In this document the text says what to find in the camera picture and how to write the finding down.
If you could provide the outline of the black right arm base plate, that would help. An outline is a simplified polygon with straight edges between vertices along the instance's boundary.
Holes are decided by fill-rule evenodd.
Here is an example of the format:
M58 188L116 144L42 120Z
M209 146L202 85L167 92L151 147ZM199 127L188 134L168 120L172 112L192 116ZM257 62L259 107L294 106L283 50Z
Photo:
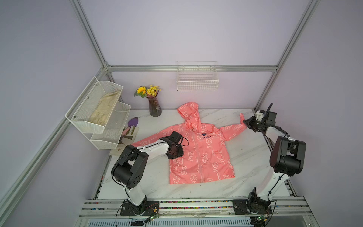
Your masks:
M249 214L271 214L271 202L261 199L256 201L249 200L232 200L235 215L249 215Z

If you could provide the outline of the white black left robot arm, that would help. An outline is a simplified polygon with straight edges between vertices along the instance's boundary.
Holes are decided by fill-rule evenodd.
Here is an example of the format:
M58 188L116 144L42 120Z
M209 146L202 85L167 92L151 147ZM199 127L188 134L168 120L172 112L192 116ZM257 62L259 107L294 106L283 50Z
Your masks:
M114 182L124 187L129 202L134 206L145 203L146 195L139 183L143 177L149 159L167 156L169 160L180 158L184 151L182 144L187 141L181 134L173 131L171 135L161 137L157 141L135 147L128 145L117 159L111 170Z

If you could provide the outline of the yellow flower bouquet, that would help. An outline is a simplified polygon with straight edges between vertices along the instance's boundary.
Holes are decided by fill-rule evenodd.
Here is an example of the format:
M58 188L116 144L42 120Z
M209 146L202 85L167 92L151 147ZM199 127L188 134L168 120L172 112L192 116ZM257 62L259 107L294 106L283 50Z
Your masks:
M134 96L140 96L142 98L155 98L160 91L162 90L159 86L140 86L138 89L136 89Z

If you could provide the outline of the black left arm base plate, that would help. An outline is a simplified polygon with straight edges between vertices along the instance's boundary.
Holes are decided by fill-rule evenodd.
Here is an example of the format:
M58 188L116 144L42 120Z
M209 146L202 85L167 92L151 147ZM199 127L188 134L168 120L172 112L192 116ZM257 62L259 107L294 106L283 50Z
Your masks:
M144 201L139 206L125 200L118 214L122 217L150 216L158 213L160 201Z

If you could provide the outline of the aluminium front rail frame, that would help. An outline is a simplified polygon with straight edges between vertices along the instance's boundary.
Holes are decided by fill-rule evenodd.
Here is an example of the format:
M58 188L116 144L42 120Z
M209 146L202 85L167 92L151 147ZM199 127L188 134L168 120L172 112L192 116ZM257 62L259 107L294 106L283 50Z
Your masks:
M317 227L303 197L280 197L267 211L248 213L244 200L152 199L142 215L128 215L124 200L87 200L77 227Z

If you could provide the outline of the beige cloth in shelf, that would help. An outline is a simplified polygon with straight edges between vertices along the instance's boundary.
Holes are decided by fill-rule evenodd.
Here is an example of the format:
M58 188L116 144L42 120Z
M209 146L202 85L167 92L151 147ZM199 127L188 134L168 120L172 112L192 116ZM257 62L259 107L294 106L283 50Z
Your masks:
M90 116L89 122L101 126L106 126L112 110L118 102L121 91L107 93L101 97L95 111Z

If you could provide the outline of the dark glass vase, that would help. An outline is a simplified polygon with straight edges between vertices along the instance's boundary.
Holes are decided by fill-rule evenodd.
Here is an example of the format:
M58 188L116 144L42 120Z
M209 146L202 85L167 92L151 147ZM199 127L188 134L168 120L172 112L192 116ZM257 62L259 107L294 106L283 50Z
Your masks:
M153 117L159 117L162 113L162 109L159 105L157 97L148 98L149 113Z

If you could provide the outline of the pink printed hooded jacket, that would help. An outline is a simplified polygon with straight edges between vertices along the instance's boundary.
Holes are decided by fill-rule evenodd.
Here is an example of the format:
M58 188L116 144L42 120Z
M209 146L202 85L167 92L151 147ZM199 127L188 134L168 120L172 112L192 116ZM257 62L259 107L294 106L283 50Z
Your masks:
M133 145L146 146L175 131L187 141L183 143L183 156L169 162L170 184L209 183L234 178L226 142L246 130L244 115L240 114L239 124L217 128L201 122L199 105L195 102L186 103L177 111L184 123L170 126Z

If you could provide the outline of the pink handled garden tool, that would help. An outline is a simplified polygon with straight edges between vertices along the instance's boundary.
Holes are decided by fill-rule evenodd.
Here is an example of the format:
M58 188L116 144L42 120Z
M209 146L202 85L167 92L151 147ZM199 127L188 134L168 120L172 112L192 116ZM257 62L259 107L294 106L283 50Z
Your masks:
M122 136L125 136L129 131L130 131L130 127L127 127L126 129L124 129L124 131L122 132Z

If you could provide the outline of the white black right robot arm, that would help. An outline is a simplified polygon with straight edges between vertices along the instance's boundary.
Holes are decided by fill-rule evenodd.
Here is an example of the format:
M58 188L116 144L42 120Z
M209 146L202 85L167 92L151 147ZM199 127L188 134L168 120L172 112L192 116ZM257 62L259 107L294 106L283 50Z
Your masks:
M250 130L262 133L273 143L269 158L271 168L262 183L250 192L246 202L248 212L252 214L267 211L276 190L286 180L301 173L304 166L306 143L276 126L277 113L270 110L272 106L273 103L266 111L257 111L255 116L243 120Z

